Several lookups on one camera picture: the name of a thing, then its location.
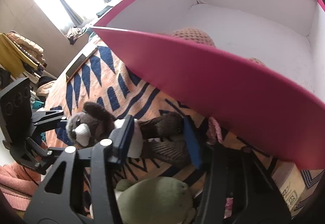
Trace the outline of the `pink drawstring pouch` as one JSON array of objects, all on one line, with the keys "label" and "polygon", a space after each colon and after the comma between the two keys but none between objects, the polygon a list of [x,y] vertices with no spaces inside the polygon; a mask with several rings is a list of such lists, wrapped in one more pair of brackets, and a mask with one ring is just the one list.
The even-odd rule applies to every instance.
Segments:
[{"label": "pink drawstring pouch", "polygon": [[221,127],[214,117],[208,118],[207,144],[215,145],[217,142],[222,143],[223,137]]}]

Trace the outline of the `green avocado plush toy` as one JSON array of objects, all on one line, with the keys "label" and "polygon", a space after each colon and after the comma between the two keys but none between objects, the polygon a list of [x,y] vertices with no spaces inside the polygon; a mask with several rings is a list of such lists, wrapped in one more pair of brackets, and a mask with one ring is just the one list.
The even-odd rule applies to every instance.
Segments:
[{"label": "green avocado plush toy", "polygon": [[122,179],[115,197],[123,223],[191,223],[196,216],[189,186],[171,177]]}]

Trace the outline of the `brown plush dog toy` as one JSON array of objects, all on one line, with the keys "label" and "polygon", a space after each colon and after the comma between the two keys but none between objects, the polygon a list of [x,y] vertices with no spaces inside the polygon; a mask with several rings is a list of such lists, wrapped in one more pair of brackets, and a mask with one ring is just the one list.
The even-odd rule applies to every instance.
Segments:
[{"label": "brown plush dog toy", "polygon": [[[158,159],[177,168],[189,164],[202,167],[199,133],[190,116],[169,112],[147,121],[133,121],[127,157]],[[88,101],[81,112],[68,119],[66,131],[73,144],[89,148],[111,136],[125,122],[125,119],[114,117],[102,105]]]}]

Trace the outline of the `stack of folded quilts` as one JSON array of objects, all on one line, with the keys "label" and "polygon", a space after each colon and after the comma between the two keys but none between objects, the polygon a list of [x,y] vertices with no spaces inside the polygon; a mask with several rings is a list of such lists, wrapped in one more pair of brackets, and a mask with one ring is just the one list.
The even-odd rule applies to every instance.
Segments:
[{"label": "stack of folded quilts", "polygon": [[41,76],[47,64],[42,47],[11,31],[1,32],[1,66],[18,78],[24,72]]}]

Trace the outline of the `orange navy patterned blanket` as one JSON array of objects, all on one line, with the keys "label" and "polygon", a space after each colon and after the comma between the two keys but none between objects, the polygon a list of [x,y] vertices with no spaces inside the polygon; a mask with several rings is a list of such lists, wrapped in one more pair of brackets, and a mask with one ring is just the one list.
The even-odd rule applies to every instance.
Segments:
[{"label": "orange navy patterned blanket", "polygon": [[[47,110],[62,110],[69,117],[80,112],[85,102],[91,101],[102,105],[120,119],[130,114],[146,121],[175,112],[190,116],[199,131],[208,133],[207,118],[134,75],[100,38],[93,39],[84,49],[94,50],[95,53],[72,80],[67,81],[62,74],[50,82],[45,102]],[[278,161],[260,152],[257,156],[265,168],[272,170],[276,182],[284,179],[280,190],[291,205],[292,216],[298,215],[312,199],[313,193],[318,191],[324,171],[298,170],[291,163]],[[206,171],[197,170],[192,165],[178,169],[157,159],[129,159],[114,172],[113,182],[128,179],[135,183],[157,176],[185,182],[193,195],[194,206],[199,205]]]}]

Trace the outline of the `pink cardboard storage box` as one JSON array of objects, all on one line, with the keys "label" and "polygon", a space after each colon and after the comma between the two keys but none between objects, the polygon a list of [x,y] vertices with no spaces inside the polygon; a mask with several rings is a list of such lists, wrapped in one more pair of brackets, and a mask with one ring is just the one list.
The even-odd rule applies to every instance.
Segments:
[{"label": "pink cardboard storage box", "polygon": [[[216,48],[160,34],[185,28]],[[94,31],[174,99],[270,155],[324,168],[323,0],[123,0]]]}]

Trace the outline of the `pink knitted item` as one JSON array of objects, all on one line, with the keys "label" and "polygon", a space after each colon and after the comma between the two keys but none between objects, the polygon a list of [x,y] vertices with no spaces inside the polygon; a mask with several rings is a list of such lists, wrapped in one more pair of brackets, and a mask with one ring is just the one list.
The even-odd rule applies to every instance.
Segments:
[{"label": "pink knitted item", "polygon": [[185,28],[185,29],[175,30],[171,34],[167,34],[167,33],[160,33],[160,34],[177,37],[183,40],[193,41],[195,43],[204,44],[216,48],[213,39],[207,33],[199,29]]}]

